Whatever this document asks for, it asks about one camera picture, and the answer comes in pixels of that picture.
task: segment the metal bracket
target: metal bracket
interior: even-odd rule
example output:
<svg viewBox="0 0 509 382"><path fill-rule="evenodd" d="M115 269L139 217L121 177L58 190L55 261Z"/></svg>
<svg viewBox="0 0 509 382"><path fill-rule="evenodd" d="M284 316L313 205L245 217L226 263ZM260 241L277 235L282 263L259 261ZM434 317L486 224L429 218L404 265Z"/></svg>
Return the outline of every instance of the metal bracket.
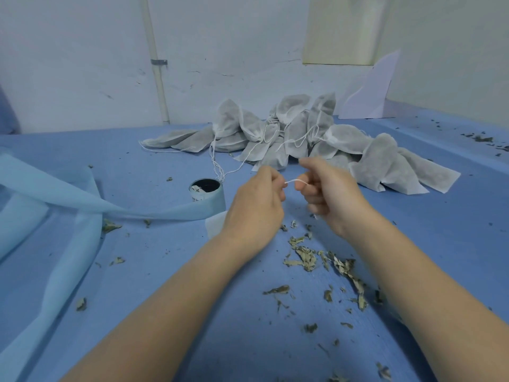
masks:
<svg viewBox="0 0 509 382"><path fill-rule="evenodd" d="M153 66L167 66L168 60L154 60L150 59L150 63L152 63Z"/></svg>

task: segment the forearm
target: forearm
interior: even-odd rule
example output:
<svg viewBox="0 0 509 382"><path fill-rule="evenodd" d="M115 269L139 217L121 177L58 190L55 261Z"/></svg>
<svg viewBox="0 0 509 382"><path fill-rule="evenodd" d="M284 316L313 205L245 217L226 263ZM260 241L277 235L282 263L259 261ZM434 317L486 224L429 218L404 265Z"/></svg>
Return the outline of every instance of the forearm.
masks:
<svg viewBox="0 0 509 382"><path fill-rule="evenodd" d="M62 381L171 380L214 302L243 265L236 250L236 243L221 235L209 241Z"/></svg>
<svg viewBox="0 0 509 382"><path fill-rule="evenodd" d="M440 380L509 379L509 327L387 219L369 210L353 225L348 241Z"/></svg>

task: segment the right hand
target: right hand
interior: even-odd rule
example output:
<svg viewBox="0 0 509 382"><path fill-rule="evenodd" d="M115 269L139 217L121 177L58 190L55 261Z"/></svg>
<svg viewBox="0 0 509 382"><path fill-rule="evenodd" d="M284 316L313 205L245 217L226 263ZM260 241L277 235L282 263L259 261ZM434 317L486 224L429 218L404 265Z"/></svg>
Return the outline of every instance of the right hand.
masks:
<svg viewBox="0 0 509 382"><path fill-rule="evenodd" d="M347 239L349 228L373 210L357 182L349 172L321 158L301 158L299 164L309 171L297 178L308 185L295 181L295 189L308 202L308 210L321 215L335 234Z"/></svg>

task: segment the hand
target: hand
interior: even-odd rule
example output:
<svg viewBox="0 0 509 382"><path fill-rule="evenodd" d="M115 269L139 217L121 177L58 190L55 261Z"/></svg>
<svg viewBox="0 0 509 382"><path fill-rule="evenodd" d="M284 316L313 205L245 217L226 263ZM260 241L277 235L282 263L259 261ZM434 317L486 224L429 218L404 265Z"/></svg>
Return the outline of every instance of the hand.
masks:
<svg viewBox="0 0 509 382"><path fill-rule="evenodd" d="M265 248L276 235L286 199L283 176L269 166L262 166L258 173L242 185L233 199L221 235L241 244L246 261Z"/></svg>
<svg viewBox="0 0 509 382"><path fill-rule="evenodd" d="M346 170L329 165L321 158L301 158L301 166L309 169L295 181L295 189L308 202L308 210L321 215L332 231L348 238L349 227L372 210L355 179Z"/></svg>

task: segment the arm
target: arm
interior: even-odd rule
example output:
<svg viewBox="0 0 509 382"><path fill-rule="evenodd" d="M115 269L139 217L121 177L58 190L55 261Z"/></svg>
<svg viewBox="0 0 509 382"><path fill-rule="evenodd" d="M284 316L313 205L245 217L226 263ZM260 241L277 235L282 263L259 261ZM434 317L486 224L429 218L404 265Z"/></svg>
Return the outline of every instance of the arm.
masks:
<svg viewBox="0 0 509 382"><path fill-rule="evenodd" d="M239 188L223 230L61 380L168 381L235 273L283 220L284 178L270 167Z"/></svg>
<svg viewBox="0 0 509 382"><path fill-rule="evenodd" d="M295 183L359 253L441 381L509 380L509 326L433 263L364 199L346 171L303 158Z"/></svg>

